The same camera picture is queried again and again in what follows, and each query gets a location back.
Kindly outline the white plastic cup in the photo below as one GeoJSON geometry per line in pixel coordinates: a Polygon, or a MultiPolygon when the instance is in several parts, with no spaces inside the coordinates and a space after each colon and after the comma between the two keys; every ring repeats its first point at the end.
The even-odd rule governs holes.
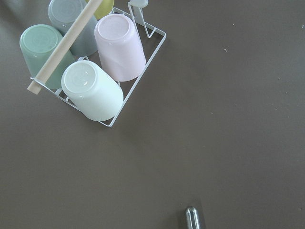
{"type": "Polygon", "coordinates": [[[61,87],[74,105],[93,121],[115,117],[123,104],[121,87],[91,61],[69,65],[62,75],[61,87]]]}

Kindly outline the pink plastic cup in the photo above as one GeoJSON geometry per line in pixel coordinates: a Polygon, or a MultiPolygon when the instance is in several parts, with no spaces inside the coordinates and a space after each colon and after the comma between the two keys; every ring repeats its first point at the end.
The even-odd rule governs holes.
{"type": "Polygon", "coordinates": [[[133,21],[122,14],[103,17],[94,35],[102,69],[115,81],[126,82],[145,69],[146,58],[133,21]]]}

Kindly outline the yellow plastic cup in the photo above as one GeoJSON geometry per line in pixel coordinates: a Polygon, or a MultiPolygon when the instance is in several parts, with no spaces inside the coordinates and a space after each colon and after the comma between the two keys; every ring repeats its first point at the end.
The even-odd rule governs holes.
{"type": "Polygon", "coordinates": [[[94,13],[95,18],[100,20],[102,17],[108,15],[113,9],[113,6],[114,0],[103,0],[94,13]]]}

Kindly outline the green plastic cup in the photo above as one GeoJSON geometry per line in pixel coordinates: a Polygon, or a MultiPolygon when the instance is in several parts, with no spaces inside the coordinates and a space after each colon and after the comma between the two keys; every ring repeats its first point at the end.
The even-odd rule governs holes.
{"type": "MultiPolygon", "coordinates": [[[[35,77],[63,36],[50,25],[38,24],[27,28],[20,37],[20,48],[32,77],[35,77]]],[[[50,89],[61,88],[61,78],[66,68],[75,62],[67,51],[45,85],[50,89]]]]}

